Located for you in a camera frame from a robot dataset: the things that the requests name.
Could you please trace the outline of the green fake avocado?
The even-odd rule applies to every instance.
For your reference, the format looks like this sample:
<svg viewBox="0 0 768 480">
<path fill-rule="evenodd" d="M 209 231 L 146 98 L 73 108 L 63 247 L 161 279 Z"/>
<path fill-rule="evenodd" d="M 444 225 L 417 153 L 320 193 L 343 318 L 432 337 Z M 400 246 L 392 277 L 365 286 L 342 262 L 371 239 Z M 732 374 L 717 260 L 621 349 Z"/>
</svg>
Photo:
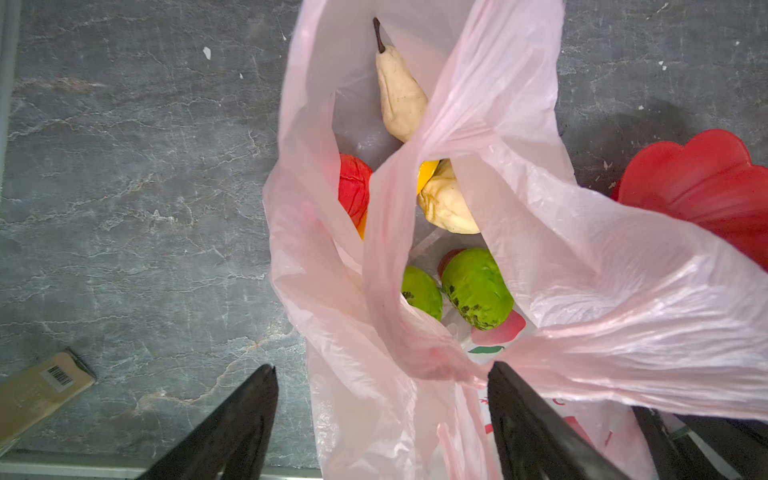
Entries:
<svg viewBox="0 0 768 480">
<path fill-rule="evenodd" d="M 486 248 L 449 251 L 438 266 L 442 289 L 461 317 L 477 330 L 502 325 L 515 301 Z"/>
</svg>

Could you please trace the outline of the red fake apple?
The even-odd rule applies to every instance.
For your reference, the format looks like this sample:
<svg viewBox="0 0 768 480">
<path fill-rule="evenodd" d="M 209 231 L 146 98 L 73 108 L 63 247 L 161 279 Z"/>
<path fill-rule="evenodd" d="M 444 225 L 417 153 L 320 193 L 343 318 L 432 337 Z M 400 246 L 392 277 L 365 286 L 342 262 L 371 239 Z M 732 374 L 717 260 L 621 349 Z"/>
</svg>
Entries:
<svg viewBox="0 0 768 480">
<path fill-rule="evenodd" d="M 373 170 L 352 155 L 340 155 L 338 200 L 352 220 L 361 239 L 365 236 L 369 182 Z"/>
</svg>

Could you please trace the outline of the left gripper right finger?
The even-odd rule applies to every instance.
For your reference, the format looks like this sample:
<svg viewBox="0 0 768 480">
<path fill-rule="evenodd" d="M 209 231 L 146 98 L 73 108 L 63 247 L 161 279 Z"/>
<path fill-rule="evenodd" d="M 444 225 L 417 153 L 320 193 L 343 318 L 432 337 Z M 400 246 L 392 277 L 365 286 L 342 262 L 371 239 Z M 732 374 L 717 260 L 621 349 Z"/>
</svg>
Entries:
<svg viewBox="0 0 768 480">
<path fill-rule="evenodd" d="M 625 479 L 508 364 L 488 374 L 494 440 L 505 479 Z"/>
</svg>

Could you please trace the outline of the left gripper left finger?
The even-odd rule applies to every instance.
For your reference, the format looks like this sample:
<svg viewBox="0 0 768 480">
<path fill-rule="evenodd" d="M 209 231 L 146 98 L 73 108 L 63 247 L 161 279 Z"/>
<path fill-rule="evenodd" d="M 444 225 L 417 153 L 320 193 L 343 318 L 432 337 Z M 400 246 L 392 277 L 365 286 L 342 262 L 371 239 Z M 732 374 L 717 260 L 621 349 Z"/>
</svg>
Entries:
<svg viewBox="0 0 768 480">
<path fill-rule="evenodd" d="M 258 479 L 278 405 L 276 369 L 264 364 L 142 479 Z"/>
</svg>

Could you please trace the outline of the tan cardboard box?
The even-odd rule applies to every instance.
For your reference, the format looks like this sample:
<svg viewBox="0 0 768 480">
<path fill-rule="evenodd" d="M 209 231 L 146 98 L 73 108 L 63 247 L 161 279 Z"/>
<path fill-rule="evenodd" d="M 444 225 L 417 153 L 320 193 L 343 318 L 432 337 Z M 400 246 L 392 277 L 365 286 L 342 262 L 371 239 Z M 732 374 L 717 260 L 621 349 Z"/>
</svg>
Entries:
<svg viewBox="0 0 768 480">
<path fill-rule="evenodd" d="M 28 430 L 95 383 L 93 372 L 70 349 L 4 380 L 1 383 L 1 455 Z"/>
</svg>

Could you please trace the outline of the red flower-shaped plate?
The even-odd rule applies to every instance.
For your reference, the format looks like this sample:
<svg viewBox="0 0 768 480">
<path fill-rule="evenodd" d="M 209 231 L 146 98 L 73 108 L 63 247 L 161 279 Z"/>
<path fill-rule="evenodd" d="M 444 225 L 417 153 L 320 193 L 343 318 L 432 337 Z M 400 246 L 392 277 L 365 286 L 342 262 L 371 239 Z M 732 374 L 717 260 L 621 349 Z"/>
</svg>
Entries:
<svg viewBox="0 0 768 480">
<path fill-rule="evenodd" d="M 638 152 L 611 198 L 688 221 L 767 267 L 767 169 L 744 142 L 721 129 L 680 145 L 663 141 Z"/>
</svg>

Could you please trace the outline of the pink plastic bag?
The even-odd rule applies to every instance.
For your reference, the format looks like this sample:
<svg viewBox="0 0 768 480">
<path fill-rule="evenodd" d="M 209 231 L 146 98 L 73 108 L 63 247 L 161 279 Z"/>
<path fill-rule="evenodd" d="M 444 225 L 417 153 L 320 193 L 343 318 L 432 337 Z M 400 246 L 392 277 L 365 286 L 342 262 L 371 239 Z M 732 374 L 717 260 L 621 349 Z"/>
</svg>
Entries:
<svg viewBox="0 0 768 480">
<path fill-rule="evenodd" d="M 500 356 L 550 400 L 767 416 L 767 275 L 687 222 L 580 187 L 555 117 L 559 1 L 306 1 L 263 190 L 271 279 L 307 341 L 327 479 L 501 472 L 482 421 L 488 367 L 400 286 L 417 171 L 449 158 L 515 300 L 535 324 Z M 380 127 L 379 19 L 429 96 L 373 174 L 364 235 L 337 199 L 339 135 Z"/>
</svg>

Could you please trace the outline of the cream fake pear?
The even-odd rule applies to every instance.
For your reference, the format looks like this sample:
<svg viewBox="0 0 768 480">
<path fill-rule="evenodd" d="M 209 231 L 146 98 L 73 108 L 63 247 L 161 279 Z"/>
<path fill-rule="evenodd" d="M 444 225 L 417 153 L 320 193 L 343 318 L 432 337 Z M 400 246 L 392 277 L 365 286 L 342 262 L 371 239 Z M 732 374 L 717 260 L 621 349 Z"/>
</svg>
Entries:
<svg viewBox="0 0 768 480">
<path fill-rule="evenodd" d="M 405 143 L 421 124 L 428 98 L 394 46 L 383 42 L 380 21 L 373 19 L 377 42 L 375 58 L 380 91 L 380 109 L 386 130 Z M 459 188 L 451 161 L 439 160 L 432 178 L 417 201 L 425 219 L 432 225 L 455 234 L 480 232 Z"/>
</svg>

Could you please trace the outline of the yellow fake banana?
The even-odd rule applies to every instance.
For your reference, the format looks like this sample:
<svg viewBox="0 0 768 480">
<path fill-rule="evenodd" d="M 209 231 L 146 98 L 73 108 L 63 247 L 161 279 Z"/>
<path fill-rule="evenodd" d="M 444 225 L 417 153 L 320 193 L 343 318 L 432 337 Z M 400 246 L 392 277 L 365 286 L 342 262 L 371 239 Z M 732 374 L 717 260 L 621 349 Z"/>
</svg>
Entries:
<svg viewBox="0 0 768 480">
<path fill-rule="evenodd" d="M 417 178 L 417 193 L 420 193 L 425 185 L 428 183 L 428 181 L 432 178 L 434 175 L 435 170 L 439 166 L 440 161 L 427 161 L 423 162 L 418 171 L 418 178 Z"/>
</svg>

